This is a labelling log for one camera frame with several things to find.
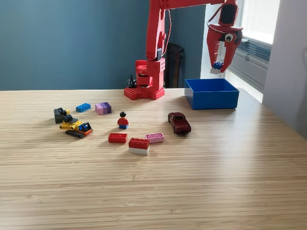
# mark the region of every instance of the lego minifigure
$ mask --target lego minifigure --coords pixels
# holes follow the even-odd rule
[[[126,113],[125,112],[120,113],[120,119],[118,119],[117,125],[121,129],[127,129],[128,126],[130,125],[129,121],[126,119]]]

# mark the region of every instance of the toy car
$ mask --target toy car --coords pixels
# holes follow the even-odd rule
[[[188,134],[191,132],[191,126],[182,113],[168,114],[168,122],[172,124],[175,134]]]

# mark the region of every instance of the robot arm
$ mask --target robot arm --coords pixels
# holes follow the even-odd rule
[[[238,12],[237,0],[150,0],[146,44],[147,60],[136,61],[137,85],[136,88],[125,88],[125,95],[132,100],[137,98],[156,100],[165,93],[163,88],[165,58],[162,56],[166,52],[170,35],[169,28],[168,38],[166,39],[166,11],[169,14],[169,9],[219,3],[222,4],[221,7],[209,22],[219,11],[221,11],[220,20],[218,24],[209,24],[208,22],[207,43],[213,68],[212,73],[224,72],[231,64],[236,48],[242,40],[243,28],[234,26]],[[224,63],[216,61],[220,42],[224,42],[226,47]]]
[[[188,6],[198,6],[204,4],[222,4],[225,0],[161,0],[163,10],[182,8]]]
[[[207,44],[212,68],[224,72],[232,62],[236,48],[242,40],[242,27],[236,27],[238,12],[237,0],[150,0],[150,12],[147,27],[146,57],[149,61],[161,59],[159,53],[165,53],[165,11],[203,4],[221,4],[221,16],[218,24],[209,26]],[[216,65],[220,42],[225,42],[224,63]]]

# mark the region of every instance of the lego construction vehicle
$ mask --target lego construction vehicle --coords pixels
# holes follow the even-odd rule
[[[83,138],[89,135],[93,129],[90,123],[84,123],[76,118],[73,118],[69,112],[63,110],[62,108],[56,109],[55,114],[57,114],[57,119],[61,117],[63,123],[59,126],[60,129],[65,129],[66,134],[76,138]]]

